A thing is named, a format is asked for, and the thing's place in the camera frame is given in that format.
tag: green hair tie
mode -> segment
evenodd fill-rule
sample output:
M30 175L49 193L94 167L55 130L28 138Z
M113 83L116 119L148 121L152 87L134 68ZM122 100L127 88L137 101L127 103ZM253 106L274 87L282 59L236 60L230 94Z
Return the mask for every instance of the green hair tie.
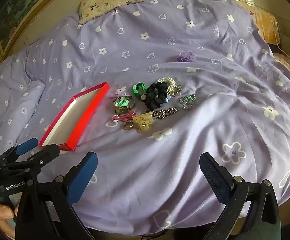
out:
M143 90L143 93L140 94L138 92L139 89L142 89ZM133 94L139 99L139 100L143 100L144 99L142 98L143 95L146 94L146 90L147 90L147 87L142 83L142 82L138 82L136 85L133 85L132 86L132 92Z
M120 98L118 102L115 102L115 106L116 107L124 107L124 106L128 106L128 100L127 99L122 99Z

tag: screw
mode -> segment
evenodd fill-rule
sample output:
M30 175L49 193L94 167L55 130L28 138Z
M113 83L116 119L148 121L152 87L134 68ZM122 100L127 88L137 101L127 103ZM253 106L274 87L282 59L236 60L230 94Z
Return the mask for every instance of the screw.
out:
M63 180L64 180L63 176L57 176L55 179L56 182L62 182Z
M31 179L27 181L26 183L27 186L32 186L33 184L34 184L34 181L32 181Z
M267 185L267 186L270 186L270 185L271 185L270 181L269 181L269 180L267 180L267 179L266 179L266 180L264 180L264 184L265 184L265 185Z
M243 178L241 176L235 176L234 180L237 181L237 182L242 182Z

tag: black scrunchie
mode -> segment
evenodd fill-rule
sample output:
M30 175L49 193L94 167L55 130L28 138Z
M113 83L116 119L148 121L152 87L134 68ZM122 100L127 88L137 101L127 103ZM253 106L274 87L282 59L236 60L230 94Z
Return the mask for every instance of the black scrunchie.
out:
M149 110L153 111L154 109L160 108L160 104L165 103L167 89L168 84L166 82L153 83L148 87L144 103Z

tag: finger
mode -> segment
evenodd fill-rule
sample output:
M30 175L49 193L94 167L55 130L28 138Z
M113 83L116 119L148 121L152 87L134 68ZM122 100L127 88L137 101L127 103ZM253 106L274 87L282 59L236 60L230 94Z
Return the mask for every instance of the finger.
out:
M15 238L15 231L6 222L5 219L0 218L0 229L8 236Z
M0 219L11 219L13 217L13 210L8 206L0 204Z

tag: wrinkled fabric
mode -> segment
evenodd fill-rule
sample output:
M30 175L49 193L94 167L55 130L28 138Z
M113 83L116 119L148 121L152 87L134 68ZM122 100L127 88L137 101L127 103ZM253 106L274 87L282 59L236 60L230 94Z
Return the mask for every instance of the wrinkled fabric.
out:
M278 203L286 201L290 72L274 59L249 12L229 0L148 0L117 11L82 27L77 14L66 17L0 64L0 153L10 139L18 144L41 139L72 96L108 82L110 90L75 152L60 155L38 177L51 181L88 151L97 153L97 170L73 205L86 226L139 235L215 221L224 206L199 168L203 152L233 176L270 180ZM193 52L197 61L176 62L183 51ZM196 95L192 110L182 108L179 96L171 98L162 108L180 110L155 120L143 134L111 121L110 94L132 94L139 81L149 86L162 77L175 79L181 96ZM37 91L28 103L37 110L23 114L24 91L33 86ZM134 110L145 111L144 102L134 99Z

